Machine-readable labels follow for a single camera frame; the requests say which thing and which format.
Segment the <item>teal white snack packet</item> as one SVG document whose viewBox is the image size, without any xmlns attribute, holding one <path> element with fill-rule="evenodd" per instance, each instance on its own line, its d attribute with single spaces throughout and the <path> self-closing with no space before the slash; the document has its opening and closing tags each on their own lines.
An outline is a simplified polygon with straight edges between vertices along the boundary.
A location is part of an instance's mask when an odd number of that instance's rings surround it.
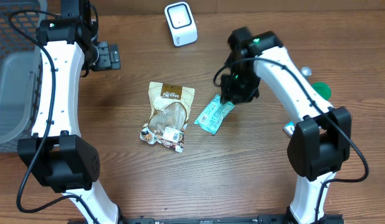
<svg viewBox="0 0 385 224">
<path fill-rule="evenodd" d="M 219 130 L 224 118 L 234 109 L 231 102 L 221 103 L 221 96 L 216 95 L 197 117 L 194 124 L 203 130 L 215 135 Z"/>
</svg>

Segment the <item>teal small carton box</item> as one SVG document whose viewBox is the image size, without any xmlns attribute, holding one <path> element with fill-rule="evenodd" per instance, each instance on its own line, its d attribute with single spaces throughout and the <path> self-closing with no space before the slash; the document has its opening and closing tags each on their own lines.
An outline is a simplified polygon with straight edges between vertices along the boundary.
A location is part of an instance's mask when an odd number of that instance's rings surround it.
<svg viewBox="0 0 385 224">
<path fill-rule="evenodd" d="M 295 125 L 293 121 L 288 122 L 284 127 L 283 130 L 292 137 L 294 131 L 295 131 Z"/>
</svg>

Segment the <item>clear plastic container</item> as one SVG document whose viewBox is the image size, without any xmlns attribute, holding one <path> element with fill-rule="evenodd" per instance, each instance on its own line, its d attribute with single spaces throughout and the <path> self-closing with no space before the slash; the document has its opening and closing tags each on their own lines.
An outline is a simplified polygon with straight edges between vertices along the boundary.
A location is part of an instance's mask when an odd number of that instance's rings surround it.
<svg viewBox="0 0 385 224">
<path fill-rule="evenodd" d="M 302 67 L 300 70 L 301 74 L 305 77 L 308 78 L 312 75 L 312 70 L 310 67 Z"/>
</svg>

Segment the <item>brown Pantree snack packet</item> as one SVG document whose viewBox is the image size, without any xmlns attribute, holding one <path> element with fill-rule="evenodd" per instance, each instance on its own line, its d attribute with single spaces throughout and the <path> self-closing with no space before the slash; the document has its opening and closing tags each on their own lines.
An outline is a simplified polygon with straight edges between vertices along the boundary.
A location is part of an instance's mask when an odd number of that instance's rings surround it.
<svg viewBox="0 0 385 224">
<path fill-rule="evenodd" d="M 150 82 L 148 96 L 150 131 L 162 135 L 166 128 L 184 132 L 189 121 L 195 89 L 173 84 Z"/>
</svg>

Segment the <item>green lid spice jar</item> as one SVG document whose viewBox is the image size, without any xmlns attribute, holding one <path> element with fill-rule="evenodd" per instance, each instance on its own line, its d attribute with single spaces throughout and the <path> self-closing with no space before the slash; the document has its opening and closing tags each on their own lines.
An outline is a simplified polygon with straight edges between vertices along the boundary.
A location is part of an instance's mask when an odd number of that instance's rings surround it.
<svg viewBox="0 0 385 224">
<path fill-rule="evenodd" d="M 325 100 L 329 100 L 331 97 L 331 88 L 324 82 L 313 83 L 312 88 Z"/>
</svg>

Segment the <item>brown white snack wrapper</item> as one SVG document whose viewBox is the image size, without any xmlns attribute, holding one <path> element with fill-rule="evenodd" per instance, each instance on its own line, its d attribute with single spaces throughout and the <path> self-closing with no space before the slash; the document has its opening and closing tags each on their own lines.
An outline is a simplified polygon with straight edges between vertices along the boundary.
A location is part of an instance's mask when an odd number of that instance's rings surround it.
<svg viewBox="0 0 385 224">
<path fill-rule="evenodd" d="M 148 144 L 162 144 L 178 153 L 182 153 L 184 149 L 184 132 L 187 124 L 181 130 L 166 127 L 160 134 L 159 131 L 150 131 L 148 125 L 145 124 L 140 131 L 140 139 Z"/>
</svg>

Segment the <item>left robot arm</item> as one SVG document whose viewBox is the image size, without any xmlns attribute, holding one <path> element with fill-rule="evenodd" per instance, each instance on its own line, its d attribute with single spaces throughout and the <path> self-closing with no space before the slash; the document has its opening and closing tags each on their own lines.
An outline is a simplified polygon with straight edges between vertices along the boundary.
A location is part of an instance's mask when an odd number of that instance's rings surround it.
<svg viewBox="0 0 385 224">
<path fill-rule="evenodd" d="M 98 13 L 89 1 L 62 1 L 47 13 L 32 42 L 39 48 L 42 86 L 31 136 L 17 153 L 44 187 L 69 199 L 85 223 L 122 223 L 120 208 L 99 181 L 98 151 L 83 140 L 78 124 L 79 81 L 90 72 L 118 70 L 118 47 L 98 40 Z"/>
</svg>

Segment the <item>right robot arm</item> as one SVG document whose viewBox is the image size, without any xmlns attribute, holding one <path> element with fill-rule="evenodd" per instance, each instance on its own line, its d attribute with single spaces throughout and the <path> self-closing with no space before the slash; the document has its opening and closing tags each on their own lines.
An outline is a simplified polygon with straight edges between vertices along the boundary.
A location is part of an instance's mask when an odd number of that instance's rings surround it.
<svg viewBox="0 0 385 224">
<path fill-rule="evenodd" d="M 233 30 L 225 62 L 230 74 L 221 79 L 221 101 L 235 105 L 259 97 L 265 82 L 295 125 L 287 147 L 288 160 L 297 173 L 295 195 L 284 216 L 260 215 L 259 222 L 343 223 L 341 215 L 323 211 L 330 180 L 349 158 L 351 115 L 334 108 L 308 83 L 287 48 L 274 32 L 253 36 L 248 28 Z"/>
</svg>

